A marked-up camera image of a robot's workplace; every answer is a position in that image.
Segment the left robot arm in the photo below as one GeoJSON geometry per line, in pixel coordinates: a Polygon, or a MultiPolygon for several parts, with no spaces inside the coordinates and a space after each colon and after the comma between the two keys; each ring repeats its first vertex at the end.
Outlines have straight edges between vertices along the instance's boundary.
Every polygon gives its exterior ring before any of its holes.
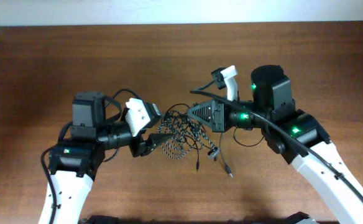
{"type": "Polygon", "coordinates": [[[78,223],[97,171],[108,161],[106,151],[127,146],[133,157],[149,155],[172,137],[143,137],[161,118],[157,105],[136,93],[125,106],[99,91],[76,93],[72,120],[61,129],[56,145],[40,157],[48,184],[39,222],[78,223]]]}

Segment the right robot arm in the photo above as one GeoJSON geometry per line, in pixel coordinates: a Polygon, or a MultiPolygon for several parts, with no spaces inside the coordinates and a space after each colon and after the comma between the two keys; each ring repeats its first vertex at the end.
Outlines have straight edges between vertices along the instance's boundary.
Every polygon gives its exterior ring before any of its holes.
{"type": "Polygon", "coordinates": [[[211,83],[225,88],[225,97],[204,87],[192,94],[207,96],[188,116],[214,133],[230,128],[260,129],[267,145],[316,190],[339,223],[363,223],[363,186],[353,176],[330,135],[312,115],[298,110],[290,79],[279,65],[263,65],[250,75],[253,99],[239,98],[235,66],[212,71],[211,83]]]}

